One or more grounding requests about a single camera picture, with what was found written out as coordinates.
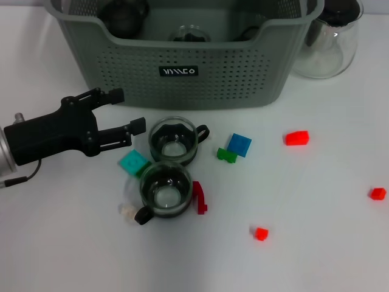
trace gray plastic basket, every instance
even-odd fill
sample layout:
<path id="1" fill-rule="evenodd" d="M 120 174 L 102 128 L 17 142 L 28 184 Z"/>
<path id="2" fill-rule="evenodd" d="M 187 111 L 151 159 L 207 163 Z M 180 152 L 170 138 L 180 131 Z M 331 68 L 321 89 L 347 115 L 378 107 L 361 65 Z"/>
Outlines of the gray plastic basket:
<path id="1" fill-rule="evenodd" d="M 88 86 L 122 87 L 125 105 L 188 110 L 276 100 L 311 21 L 324 7 L 324 0 L 149 0 L 141 40 L 123 40 L 96 17 L 107 2 L 44 0 Z M 167 41 L 169 33 L 191 24 L 205 28 L 212 41 Z M 251 40 L 227 41 L 252 25 L 260 29 Z M 161 66 L 198 68 L 198 75 L 162 77 Z"/>

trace perforated basket wall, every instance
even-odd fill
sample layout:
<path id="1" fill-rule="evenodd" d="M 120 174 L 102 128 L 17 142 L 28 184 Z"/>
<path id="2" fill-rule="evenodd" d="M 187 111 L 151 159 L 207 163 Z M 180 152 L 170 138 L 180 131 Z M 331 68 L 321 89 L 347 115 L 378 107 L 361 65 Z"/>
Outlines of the perforated basket wall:
<path id="1" fill-rule="evenodd" d="M 58 11 L 54 2 L 57 0 L 45 0 L 46 9 L 58 18 L 90 88 L 122 87 L 125 104 L 131 106 L 182 109 L 273 102 L 280 95 L 311 20 L 323 7 L 323 0 L 305 5 L 296 0 L 264 0 L 260 4 L 264 17 L 271 20 L 251 41 L 177 43 L 113 37 L 99 19 L 90 17 L 101 5 L 97 0 L 73 0 L 68 14 Z M 161 66 L 197 66 L 198 75 L 163 77 Z"/>

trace glass cup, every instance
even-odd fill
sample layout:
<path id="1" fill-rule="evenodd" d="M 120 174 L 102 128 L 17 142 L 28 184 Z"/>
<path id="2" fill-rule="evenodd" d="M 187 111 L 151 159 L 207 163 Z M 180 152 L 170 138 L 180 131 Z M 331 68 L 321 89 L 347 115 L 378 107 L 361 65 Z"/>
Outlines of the glass cup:
<path id="1" fill-rule="evenodd" d="M 185 166 L 195 158 L 199 143 L 208 136 L 206 125 L 196 128 L 183 117 L 166 117 L 152 127 L 148 143 L 155 161 L 173 161 Z"/>
<path id="2" fill-rule="evenodd" d="M 192 199 L 193 181 L 182 165 L 161 161 L 145 170 L 139 190 L 145 207 L 134 219 L 143 225 L 154 216 L 173 218 L 185 212 Z"/>

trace black cable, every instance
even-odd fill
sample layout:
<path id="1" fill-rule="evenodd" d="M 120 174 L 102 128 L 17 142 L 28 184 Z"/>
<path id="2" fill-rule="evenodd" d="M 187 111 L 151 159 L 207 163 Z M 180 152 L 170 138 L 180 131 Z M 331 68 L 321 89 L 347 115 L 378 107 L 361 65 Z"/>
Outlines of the black cable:
<path id="1" fill-rule="evenodd" d="M 42 165 L 42 159 L 39 159 L 36 169 L 30 176 L 22 176 L 20 178 L 7 179 L 6 181 L 0 182 L 0 188 L 2 185 L 3 187 L 11 187 L 14 186 L 15 184 L 21 184 L 21 183 L 25 183 L 26 181 L 29 181 L 38 173 L 39 169 L 41 168 L 41 165 Z"/>

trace metal cylinder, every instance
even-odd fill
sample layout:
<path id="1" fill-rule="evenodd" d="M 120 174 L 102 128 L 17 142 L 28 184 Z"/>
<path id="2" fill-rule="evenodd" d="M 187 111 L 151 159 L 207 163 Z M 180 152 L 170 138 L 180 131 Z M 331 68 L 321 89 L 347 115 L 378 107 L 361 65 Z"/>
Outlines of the metal cylinder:
<path id="1" fill-rule="evenodd" d="M 4 132 L 0 128 L 0 176 L 9 175 L 15 171 L 15 162 L 10 152 Z"/>

